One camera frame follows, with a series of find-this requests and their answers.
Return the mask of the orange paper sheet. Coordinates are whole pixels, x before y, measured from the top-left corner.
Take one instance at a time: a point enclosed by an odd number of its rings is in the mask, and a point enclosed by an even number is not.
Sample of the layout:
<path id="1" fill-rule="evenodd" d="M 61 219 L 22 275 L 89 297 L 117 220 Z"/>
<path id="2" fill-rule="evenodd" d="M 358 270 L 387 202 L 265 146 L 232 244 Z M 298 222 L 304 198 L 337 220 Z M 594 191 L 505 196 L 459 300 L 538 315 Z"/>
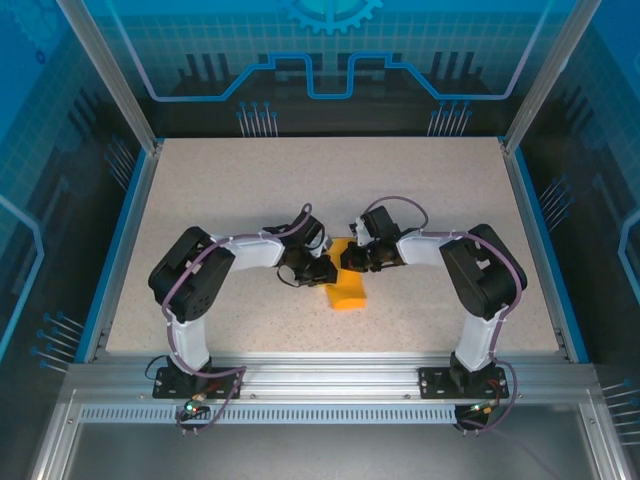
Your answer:
<path id="1" fill-rule="evenodd" d="M 362 275 L 341 267 L 340 255 L 351 241 L 352 238 L 348 237 L 334 238 L 328 250 L 331 262 L 337 270 L 337 279 L 335 283 L 325 286 L 325 292 L 330 307 L 337 311 L 363 309 L 367 305 Z"/>

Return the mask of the blue printed gear panel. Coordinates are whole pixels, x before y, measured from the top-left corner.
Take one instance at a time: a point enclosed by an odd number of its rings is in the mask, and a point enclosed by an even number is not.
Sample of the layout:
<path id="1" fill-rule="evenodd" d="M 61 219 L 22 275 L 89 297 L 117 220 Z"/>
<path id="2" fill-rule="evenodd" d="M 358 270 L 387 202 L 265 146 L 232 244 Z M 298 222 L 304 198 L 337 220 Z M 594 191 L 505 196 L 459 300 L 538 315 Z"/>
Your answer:
<path id="1" fill-rule="evenodd" d="M 160 137 L 501 136 L 576 0 L 79 0 Z"/>

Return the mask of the blue printed side panel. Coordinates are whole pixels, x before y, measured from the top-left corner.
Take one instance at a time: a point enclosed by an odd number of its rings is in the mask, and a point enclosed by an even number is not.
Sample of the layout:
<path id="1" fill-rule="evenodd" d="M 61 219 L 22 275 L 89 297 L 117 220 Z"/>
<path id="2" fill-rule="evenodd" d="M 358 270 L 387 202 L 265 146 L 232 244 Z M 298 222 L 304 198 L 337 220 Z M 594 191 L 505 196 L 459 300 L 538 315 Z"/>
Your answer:
<path id="1" fill-rule="evenodd" d="M 57 0 L 0 0 L 0 480 L 27 480 L 145 156 Z"/>
<path id="2" fill-rule="evenodd" d="M 601 0 L 520 145 L 571 314 L 640 465 L 640 0 Z"/>

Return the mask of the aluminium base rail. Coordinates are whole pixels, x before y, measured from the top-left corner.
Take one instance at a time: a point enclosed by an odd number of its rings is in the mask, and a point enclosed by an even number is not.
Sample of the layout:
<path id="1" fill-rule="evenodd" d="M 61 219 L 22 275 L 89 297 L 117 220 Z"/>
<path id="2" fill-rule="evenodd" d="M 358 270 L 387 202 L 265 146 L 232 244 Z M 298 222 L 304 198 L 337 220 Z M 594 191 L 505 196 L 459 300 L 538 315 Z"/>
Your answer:
<path id="1" fill-rule="evenodd" d="M 446 367 L 439 353 L 231 353 L 213 357 L 216 367 L 244 366 L 243 404 L 415 404 L 420 399 L 417 371 Z M 510 390 L 518 405 L 586 404 L 603 399 L 591 364 L 554 355 L 516 355 Z M 152 382 L 142 356 L 106 355 L 69 367 L 59 400 L 63 403 L 151 402 Z"/>

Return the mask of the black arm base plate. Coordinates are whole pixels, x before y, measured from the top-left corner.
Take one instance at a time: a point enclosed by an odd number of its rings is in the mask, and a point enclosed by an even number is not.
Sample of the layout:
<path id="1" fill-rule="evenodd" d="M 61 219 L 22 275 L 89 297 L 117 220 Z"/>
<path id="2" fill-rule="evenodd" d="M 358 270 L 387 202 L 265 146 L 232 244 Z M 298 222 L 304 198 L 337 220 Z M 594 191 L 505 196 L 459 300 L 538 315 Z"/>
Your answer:
<path id="1" fill-rule="evenodd" d="M 417 375 L 420 396 L 425 400 L 510 397 L 504 369 L 493 364 L 470 374 L 449 367 L 423 367 Z"/>
<path id="2" fill-rule="evenodd" d="M 206 400 L 224 400 L 238 380 L 238 373 L 209 379 L 187 374 L 173 366 L 161 367 L 156 372 L 152 397 L 187 400 L 203 395 Z"/>

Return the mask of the blue and aluminium side frame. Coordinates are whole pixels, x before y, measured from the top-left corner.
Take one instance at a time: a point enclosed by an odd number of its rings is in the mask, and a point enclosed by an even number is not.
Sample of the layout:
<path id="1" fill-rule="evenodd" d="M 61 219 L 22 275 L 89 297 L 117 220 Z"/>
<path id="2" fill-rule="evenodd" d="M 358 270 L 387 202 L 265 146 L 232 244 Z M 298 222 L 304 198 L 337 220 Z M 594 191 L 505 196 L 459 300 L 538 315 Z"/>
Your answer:
<path id="1" fill-rule="evenodd" d="M 561 273 L 538 196 L 519 147 L 508 151 L 498 138 L 516 204 L 531 250 L 550 321 L 563 341 L 565 357 L 572 363 L 591 361 Z"/>
<path id="2" fill-rule="evenodd" d="M 141 152 L 136 163 L 76 349 L 75 363 L 94 360 L 102 333 L 115 318 L 161 148 L 159 145 L 153 154 Z"/>

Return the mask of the aluminium frame post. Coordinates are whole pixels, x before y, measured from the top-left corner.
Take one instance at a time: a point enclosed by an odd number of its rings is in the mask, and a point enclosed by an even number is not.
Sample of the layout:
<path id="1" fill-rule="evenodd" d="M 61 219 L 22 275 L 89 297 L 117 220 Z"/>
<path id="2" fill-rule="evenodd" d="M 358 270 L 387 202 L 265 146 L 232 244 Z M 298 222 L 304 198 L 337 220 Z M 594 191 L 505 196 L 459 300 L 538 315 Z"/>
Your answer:
<path id="1" fill-rule="evenodd" d="M 560 74 L 589 26 L 602 0 L 576 0 L 531 89 L 502 140 L 504 156 L 513 156 L 533 124 Z"/>
<path id="2" fill-rule="evenodd" d="M 56 3 L 142 149 L 154 155 L 158 146 L 156 135 L 83 0 L 56 0 Z"/>

